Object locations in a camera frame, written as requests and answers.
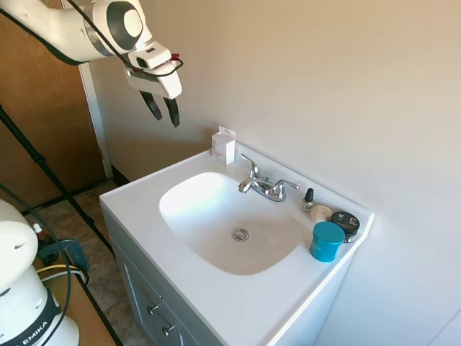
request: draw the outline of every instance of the tile floor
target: tile floor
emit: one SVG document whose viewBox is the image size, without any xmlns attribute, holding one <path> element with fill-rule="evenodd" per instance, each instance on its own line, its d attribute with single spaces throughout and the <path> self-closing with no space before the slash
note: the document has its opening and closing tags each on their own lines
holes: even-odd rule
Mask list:
<svg viewBox="0 0 461 346">
<path fill-rule="evenodd" d="M 75 197 L 76 201 L 90 215 L 99 231 L 109 239 L 99 207 L 99 196 L 115 189 L 107 181 L 93 190 Z M 124 346 L 152 346 L 141 328 L 136 324 L 128 297 L 114 257 L 93 231 L 84 223 L 69 202 L 63 201 L 39 211 L 61 239 L 77 239 L 84 248 L 90 265 L 88 288 L 106 315 Z M 35 222 L 33 216 L 26 217 Z"/>
</svg>

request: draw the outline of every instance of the drain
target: drain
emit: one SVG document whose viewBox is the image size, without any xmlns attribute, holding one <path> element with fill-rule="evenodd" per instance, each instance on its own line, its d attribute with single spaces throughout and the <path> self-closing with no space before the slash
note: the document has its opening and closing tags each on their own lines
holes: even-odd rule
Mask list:
<svg viewBox="0 0 461 346">
<path fill-rule="evenodd" d="M 245 241 L 250 237 L 250 233 L 245 229 L 237 229 L 232 233 L 232 237 L 236 241 Z"/>
</svg>

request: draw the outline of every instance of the blue jar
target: blue jar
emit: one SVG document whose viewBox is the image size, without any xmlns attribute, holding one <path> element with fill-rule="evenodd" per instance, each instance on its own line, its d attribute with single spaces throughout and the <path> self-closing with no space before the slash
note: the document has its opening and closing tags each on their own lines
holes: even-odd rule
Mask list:
<svg viewBox="0 0 461 346">
<path fill-rule="evenodd" d="M 319 222 L 314 226 L 310 253 L 321 262 L 332 262 L 336 258 L 339 246 L 343 244 L 343 229 L 330 221 Z"/>
</svg>

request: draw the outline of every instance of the faucet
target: faucet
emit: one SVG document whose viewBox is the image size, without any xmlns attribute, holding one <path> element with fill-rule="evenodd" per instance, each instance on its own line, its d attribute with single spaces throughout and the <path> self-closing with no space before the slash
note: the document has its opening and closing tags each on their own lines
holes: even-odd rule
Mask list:
<svg viewBox="0 0 461 346">
<path fill-rule="evenodd" d="M 268 178 L 260 176 L 259 168 L 254 161 L 250 160 L 243 154 L 241 154 L 240 157 L 251 162 L 251 171 L 249 178 L 245 179 L 238 185 L 239 192 L 247 193 L 250 188 L 253 188 L 253 190 L 257 193 L 273 200 L 274 202 L 283 202 L 287 197 L 285 184 L 291 186 L 293 189 L 299 189 L 298 185 L 285 179 L 281 179 L 275 184 L 270 182 Z"/>
</svg>

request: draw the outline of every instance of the small box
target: small box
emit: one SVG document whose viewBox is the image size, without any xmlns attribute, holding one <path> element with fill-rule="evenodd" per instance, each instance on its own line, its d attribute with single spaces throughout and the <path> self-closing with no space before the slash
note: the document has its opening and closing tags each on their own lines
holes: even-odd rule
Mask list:
<svg viewBox="0 0 461 346">
<path fill-rule="evenodd" d="M 234 154 L 236 151 L 236 133 L 222 126 L 219 127 L 219 132 L 211 136 L 213 157 L 231 164 L 234 162 Z"/>
</svg>

